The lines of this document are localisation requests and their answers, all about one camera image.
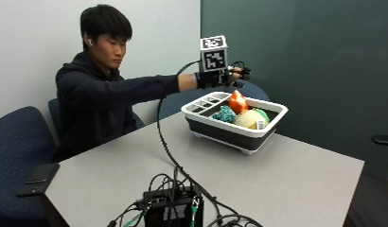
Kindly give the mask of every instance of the dark hoodie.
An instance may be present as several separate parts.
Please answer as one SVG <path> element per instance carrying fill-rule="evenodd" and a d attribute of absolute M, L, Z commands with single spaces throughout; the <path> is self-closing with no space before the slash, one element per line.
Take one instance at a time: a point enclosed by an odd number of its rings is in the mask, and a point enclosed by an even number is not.
<path fill-rule="evenodd" d="M 107 77 L 85 52 L 57 71 L 59 148 L 53 161 L 85 152 L 136 130 L 132 105 L 179 92 L 176 76 Z"/>

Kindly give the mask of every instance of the wire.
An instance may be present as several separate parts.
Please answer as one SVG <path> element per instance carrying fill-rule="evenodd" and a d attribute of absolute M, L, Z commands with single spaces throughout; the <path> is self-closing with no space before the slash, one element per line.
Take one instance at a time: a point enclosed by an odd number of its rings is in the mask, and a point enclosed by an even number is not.
<path fill-rule="evenodd" d="M 160 188 L 163 188 L 167 183 L 172 183 L 172 180 L 169 180 L 168 182 L 163 182 L 161 185 L 155 189 L 155 191 L 160 190 Z"/>
<path fill-rule="evenodd" d="M 172 174 L 172 185 L 171 185 L 171 191 L 169 191 L 168 223 L 171 226 L 171 209 L 172 209 L 176 215 L 177 226 L 180 227 L 179 214 L 177 214 L 176 206 L 173 205 L 173 193 L 176 190 L 176 183 L 177 183 L 177 167 L 173 169 L 173 174 Z"/>
<path fill-rule="evenodd" d="M 231 218 L 231 217 L 236 217 L 236 218 L 245 218 L 245 219 L 248 219 L 249 220 L 249 222 L 248 223 L 251 223 L 251 224 L 253 224 L 253 225 L 256 225 L 257 227 L 263 227 L 252 218 L 249 218 L 248 216 L 244 216 L 244 215 L 225 215 L 225 216 L 223 216 L 223 217 L 220 217 L 220 218 L 217 218 L 213 222 L 211 222 L 211 224 L 209 225 L 207 225 L 207 227 L 211 227 L 211 226 L 213 226 L 213 224 L 219 221 L 219 220 L 223 220 L 223 219 L 225 219 L 225 218 Z"/>
<path fill-rule="evenodd" d="M 129 211 L 133 211 L 133 210 L 139 210 L 139 208 L 131 208 L 131 206 L 133 205 L 135 203 L 132 203 L 128 208 L 124 210 L 124 212 L 116 217 L 116 219 L 113 219 L 113 221 L 119 221 L 119 226 L 121 227 L 121 223 L 123 223 L 123 219 L 124 219 L 124 215 L 129 212 Z"/>
<path fill-rule="evenodd" d="M 255 225 L 252 222 L 247 222 L 247 223 L 244 224 L 244 227 L 247 227 L 248 224 Z"/>
<path fill-rule="evenodd" d="M 145 215 L 145 213 L 140 216 L 139 220 L 136 221 L 133 227 L 137 227 L 139 226 L 139 223 L 141 222 L 141 219 L 143 219 L 143 216 Z"/>
<path fill-rule="evenodd" d="M 240 68 L 244 68 L 244 62 L 243 61 L 235 61 L 231 66 L 237 66 Z"/>
<path fill-rule="evenodd" d="M 180 73 L 193 64 L 199 61 L 193 61 L 191 63 L 188 63 L 185 66 L 183 66 L 183 68 L 179 70 L 177 72 L 177 76 L 180 75 Z M 208 200 L 211 201 L 211 203 L 213 204 L 216 210 L 217 210 L 217 218 L 220 218 L 220 211 L 219 211 L 219 207 L 217 205 L 223 206 L 224 208 L 229 209 L 235 214 L 237 214 L 237 212 L 233 210 L 233 208 L 231 208 L 229 206 L 227 206 L 225 204 L 223 204 L 221 202 L 217 201 L 217 198 L 213 197 L 211 195 L 211 193 L 205 190 L 205 188 L 197 183 L 197 181 L 195 181 L 195 179 L 189 176 L 189 174 L 184 171 L 183 169 L 183 166 L 177 163 L 177 161 L 173 159 L 172 155 L 171 155 L 171 151 L 169 151 L 169 148 L 168 148 L 168 143 L 164 139 L 164 136 L 163 136 L 163 133 L 160 131 L 160 107 L 161 107 L 161 104 L 163 104 L 163 101 L 164 101 L 164 98 L 161 98 L 159 100 L 159 104 L 157 104 L 157 111 L 156 111 L 156 125 L 157 125 L 157 132 L 159 132 L 159 137 L 160 137 L 160 140 L 161 140 L 161 143 L 163 143 L 163 146 L 164 146 L 164 149 L 165 149 L 165 152 L 171 158 L 171 161 L 172 163 L 175 164 L 175 166 L 177 167 L 177 169 L 181 171 L 183 175 L 189 179 L 189 181 L 197 185 L 197 187 L 200 188 L 200 191 L 203 192 L 204 196 L 208 198 Z"/>
<path fill-rule="evenodd" d="M 160 174 L 157 174 L 157 175 L 152 178 L 152 180 L 151 180 L 151 183 L 149 183 L 149 185 L 148 185 L 148 191 L 151 191 L 151 189 L 152 189 L 152 184 L 153 184 L 155 179 L 156 179 L 157 177 L 160 177 L 160 176 L 164 176 L 165 178 L 169 178 L 169 179 L 171 179 L 171 177 L 169 177 L 165 173 L 160 173 Z"/>

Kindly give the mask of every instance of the white basket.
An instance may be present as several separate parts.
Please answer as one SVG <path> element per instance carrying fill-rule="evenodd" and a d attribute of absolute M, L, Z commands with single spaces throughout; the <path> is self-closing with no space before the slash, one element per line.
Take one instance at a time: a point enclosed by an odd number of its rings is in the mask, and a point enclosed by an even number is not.
<path fill-rule="evenodd" d="M 229 97 L 232 94 L 223 92 L 209 93 L 207 96 L 200 97 L 181 107 L 181 112 L 191 124 L 191 130 L 196 135 L 205 136 L 219 142 L 239 148 L 244 153 L 253 153 L 259 150 L 264 140 L 275 131 L 276 125 L 287 113 L 287 107 L 281 104 L 257 100 L 247 97 L 245 101 L 249 107 L 259 108 L 269 113 L 272 118 L 267 127 L 261 130 L 247 129 L 245 127 L 223 122 L 212 118 L 212 114 L 219 111 L 221 105 L 228 106 Z"/>

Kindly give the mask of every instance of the toy vegetable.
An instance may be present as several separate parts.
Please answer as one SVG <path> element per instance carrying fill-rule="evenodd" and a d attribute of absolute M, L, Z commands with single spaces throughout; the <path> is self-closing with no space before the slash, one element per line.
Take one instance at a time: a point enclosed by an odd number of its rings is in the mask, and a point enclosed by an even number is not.
<path fill-rule="evenodd" d="M 229 107 L 236 114 L 248 110 L 248 104 L 243 94 L 236 90 L 229 98 Z"/>

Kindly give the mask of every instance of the table surface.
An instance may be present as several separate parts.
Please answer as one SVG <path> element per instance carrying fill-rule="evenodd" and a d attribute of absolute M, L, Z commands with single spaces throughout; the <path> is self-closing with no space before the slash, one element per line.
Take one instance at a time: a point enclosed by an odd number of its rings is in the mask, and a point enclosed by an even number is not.
<path fill-rule="evenodd" d="M 240 214 L 264 227 L 343 226 L 363 161 L 276 133 L 247 155 L 195 137 L 183 113 L 161 120 L 160 126 L 179 164 Z M 72 227 L 107 226 L 143 198 L 152 177 L 172 176 L 172 171 L 153 123 L 61 162 L 47 197 Z M 208 200 L 204 206 L 207 226 L 216 210 Z"/>

